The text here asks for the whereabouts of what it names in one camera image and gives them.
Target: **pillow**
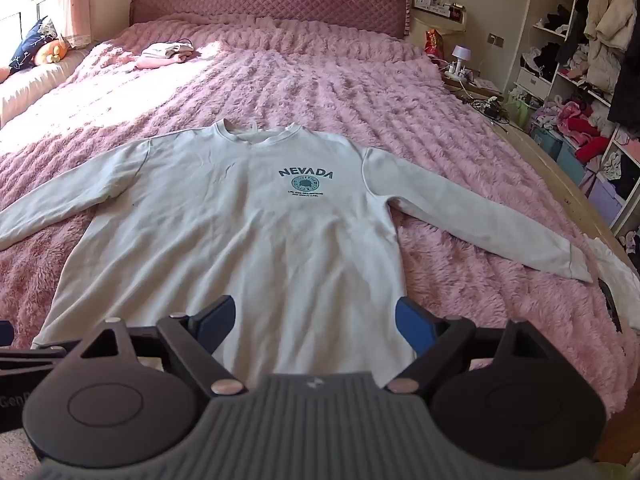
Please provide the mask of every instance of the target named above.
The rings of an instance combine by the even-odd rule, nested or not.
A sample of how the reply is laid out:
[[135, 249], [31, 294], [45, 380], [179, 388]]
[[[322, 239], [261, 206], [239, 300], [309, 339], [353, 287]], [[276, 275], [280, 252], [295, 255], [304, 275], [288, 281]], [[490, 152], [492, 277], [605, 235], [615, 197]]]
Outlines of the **pillow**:
[[33, 66], [33, 56], [36, 55], [41, 46], [46, 45], [58, 37], [53, 22], [49, 16], [39, 19], [33, 28], [27, 33], [24, 40], [15, 51], [9, 62], [10, 74], [15, 74], [18, 70], [23, 70]]
[[89, 53], [72, 50], [59, 63], [44, 64], [12, 75], [0, 85], [0, 128], [44, 94], [65, 82]]

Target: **gray ridged plastic base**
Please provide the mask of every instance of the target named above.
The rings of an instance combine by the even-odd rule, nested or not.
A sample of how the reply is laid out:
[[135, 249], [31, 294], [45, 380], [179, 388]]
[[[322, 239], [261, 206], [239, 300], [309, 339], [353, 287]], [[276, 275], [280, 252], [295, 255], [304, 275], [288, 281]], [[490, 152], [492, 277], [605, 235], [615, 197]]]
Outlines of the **gray ridged plastic base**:
[[487, 465], [449, 443], [415, 396], [370, 374], [271, 376], [212, 400], [178, 446], [148, 462], [86, 470], [51, 460], [28, 480], [601, 480], [588, 460], [548, 472]]

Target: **pink curtain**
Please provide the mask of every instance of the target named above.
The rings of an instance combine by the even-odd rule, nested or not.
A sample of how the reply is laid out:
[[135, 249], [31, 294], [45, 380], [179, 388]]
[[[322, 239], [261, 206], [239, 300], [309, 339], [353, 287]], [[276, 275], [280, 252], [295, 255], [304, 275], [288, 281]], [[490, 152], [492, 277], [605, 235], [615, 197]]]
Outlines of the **pink curtain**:
[[47, 0], [56, 31], [71, 46], [91, 43], [89, 0]]

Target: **purple storage bin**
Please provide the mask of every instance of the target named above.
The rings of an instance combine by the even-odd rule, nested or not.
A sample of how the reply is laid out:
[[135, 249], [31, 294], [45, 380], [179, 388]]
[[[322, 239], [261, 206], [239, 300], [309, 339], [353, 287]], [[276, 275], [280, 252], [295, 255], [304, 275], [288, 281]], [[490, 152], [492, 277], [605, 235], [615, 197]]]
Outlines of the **purple storage bin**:
[[613, 184], [603, 182], [599, 178], [596, 179], [593, 189], [591, 189], [589, 202], [593, 204], [609, 226], [622, 209], [622, 205], [616, 199], [616, 188], [613, 187]]

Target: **white lampshade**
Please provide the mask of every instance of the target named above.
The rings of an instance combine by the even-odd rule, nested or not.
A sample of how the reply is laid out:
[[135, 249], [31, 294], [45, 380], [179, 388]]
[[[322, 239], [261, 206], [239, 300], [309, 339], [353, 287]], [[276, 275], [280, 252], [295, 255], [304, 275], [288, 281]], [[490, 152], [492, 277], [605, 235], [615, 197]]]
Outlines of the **white lampshade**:
[[471, 59], [471, 51], [468, 48], [457, 45], [453, 49], [453, 56], [458, 59], [464, 59], [465, 61], [469, 61]]

